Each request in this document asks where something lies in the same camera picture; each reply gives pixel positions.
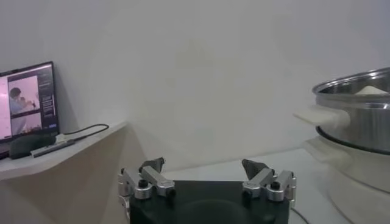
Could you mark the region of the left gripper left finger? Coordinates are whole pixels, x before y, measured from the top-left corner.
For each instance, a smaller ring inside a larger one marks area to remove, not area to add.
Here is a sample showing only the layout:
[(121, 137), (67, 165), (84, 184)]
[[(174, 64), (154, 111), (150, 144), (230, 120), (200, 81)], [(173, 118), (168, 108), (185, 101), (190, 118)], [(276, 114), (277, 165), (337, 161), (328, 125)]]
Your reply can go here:
[(130, 209), (129, 200), (152, 198), (153, 190), (163, 197), (167, 204), (172, 205), (176, 197), (175, 182), (166, 179), (162, 174), (165, 163), (163, 157), (147, 160), (138, 169), (122, 168), (118, 174), (118, 197), (125, 210)]

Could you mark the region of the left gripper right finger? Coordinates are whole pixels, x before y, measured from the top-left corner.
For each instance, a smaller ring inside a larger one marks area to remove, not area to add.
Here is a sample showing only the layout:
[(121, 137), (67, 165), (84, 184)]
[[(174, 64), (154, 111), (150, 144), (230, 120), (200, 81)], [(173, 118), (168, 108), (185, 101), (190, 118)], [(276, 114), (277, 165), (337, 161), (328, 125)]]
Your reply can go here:
[(277, 173), (265, 163), (249, 159), (243, 159), (241, 165), (248, 178), (242, 183), (243, 194), (249, 200), (264, 195), (271, 202), (286, 201), (290, 209), (295, 206), (297, 178), (294, 172), (283, 170)]

